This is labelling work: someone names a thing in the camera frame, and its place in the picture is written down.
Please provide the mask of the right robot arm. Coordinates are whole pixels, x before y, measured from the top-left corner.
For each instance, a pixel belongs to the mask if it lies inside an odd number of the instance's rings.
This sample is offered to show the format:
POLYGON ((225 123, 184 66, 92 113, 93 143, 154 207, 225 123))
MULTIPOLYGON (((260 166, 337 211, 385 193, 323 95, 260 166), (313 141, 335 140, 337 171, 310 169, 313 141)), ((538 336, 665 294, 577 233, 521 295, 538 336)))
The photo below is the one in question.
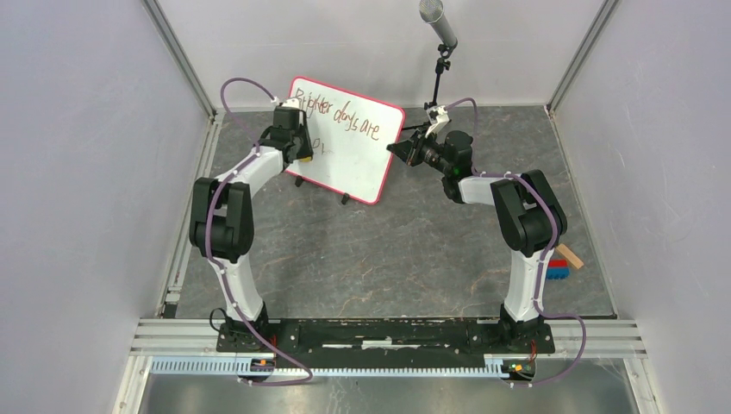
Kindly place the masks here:
POLYGON ((425 129, 387 150, 408 166, 425 164, 442 175, 446 196, 457 204, 494 207, 503 240, 511 251, 509 290, 500 309, 497 338, 509 352, 541 336, 543 285, 547 265, 565 233, 566 218, 544 172, 475 172, 473 139, 451 131, 438 142, 425 129))

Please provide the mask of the pink framed whiteboard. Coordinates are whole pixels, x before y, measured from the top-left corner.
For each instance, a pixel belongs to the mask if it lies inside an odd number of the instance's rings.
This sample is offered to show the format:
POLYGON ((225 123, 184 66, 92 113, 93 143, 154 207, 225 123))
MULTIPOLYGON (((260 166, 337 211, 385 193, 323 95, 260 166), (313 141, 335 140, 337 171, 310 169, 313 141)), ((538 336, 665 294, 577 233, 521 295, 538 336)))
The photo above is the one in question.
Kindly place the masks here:
POLYGON ((296 77, 290 96, 307 115, 314 155, 287 173, 373 205, 381 198, 392 153, 406 119, 403 108, 321 81, 296 77))

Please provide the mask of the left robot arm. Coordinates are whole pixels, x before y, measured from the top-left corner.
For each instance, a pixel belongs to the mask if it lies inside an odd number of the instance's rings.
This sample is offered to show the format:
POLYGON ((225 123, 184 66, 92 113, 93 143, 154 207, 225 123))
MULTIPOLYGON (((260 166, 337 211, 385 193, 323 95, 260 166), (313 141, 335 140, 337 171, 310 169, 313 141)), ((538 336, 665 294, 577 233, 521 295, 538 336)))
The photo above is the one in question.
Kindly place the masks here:
POLYGON ((236 333, 250 351, 271 340, 266 305, 250 265, 255 235, 253 197, 290 164, 313 155, 307 116, 295 98, 279 103, 251 152, 215 178, 194 182, 189 240, 214 268, 225 297, 222 333, 236 333))

